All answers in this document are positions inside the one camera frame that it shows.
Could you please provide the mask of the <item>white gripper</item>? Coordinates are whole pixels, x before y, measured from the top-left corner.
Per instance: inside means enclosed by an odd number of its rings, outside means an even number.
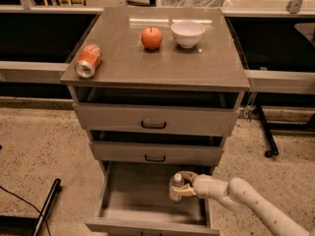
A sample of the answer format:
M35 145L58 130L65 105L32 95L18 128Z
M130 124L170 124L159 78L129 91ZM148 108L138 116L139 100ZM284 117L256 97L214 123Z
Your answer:
M198 175L192 171L180 171L179 174L183 179L184 184L193 184L192 187L171 187L170 193L174 197L193 197L197 196L200 199L208 199L210 197L210 190L213 178L209 175Z

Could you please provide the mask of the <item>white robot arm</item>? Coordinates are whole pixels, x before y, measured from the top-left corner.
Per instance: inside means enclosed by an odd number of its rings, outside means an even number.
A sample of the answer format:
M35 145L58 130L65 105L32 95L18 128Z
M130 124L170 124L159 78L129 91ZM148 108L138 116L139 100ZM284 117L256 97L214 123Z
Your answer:
M274 236L315 236L315 229L304 229L241 178L226 182L206 174L179 171L169 181L169 197L176 202L182 197L213 199L235 212L249 208Z

